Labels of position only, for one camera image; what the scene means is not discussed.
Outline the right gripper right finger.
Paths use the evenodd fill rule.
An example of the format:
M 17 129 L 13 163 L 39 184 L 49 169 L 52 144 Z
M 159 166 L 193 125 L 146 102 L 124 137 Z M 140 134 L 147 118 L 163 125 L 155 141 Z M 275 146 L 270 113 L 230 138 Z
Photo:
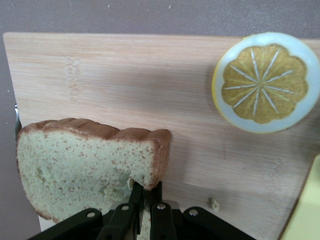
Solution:
M 150 239 L 176 240 L 177 233 L 171 206 L 163 201 L 163 184 L 160 181 L 151 191 Z

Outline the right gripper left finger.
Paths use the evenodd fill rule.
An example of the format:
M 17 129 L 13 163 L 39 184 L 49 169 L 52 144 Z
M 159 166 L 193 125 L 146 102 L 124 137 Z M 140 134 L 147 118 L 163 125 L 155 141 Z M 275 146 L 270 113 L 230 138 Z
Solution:
M 98 240 L 135 240 L 141 233 L 143 187 L 134 184 L 129 200 L 118 203 L 102 217 Z

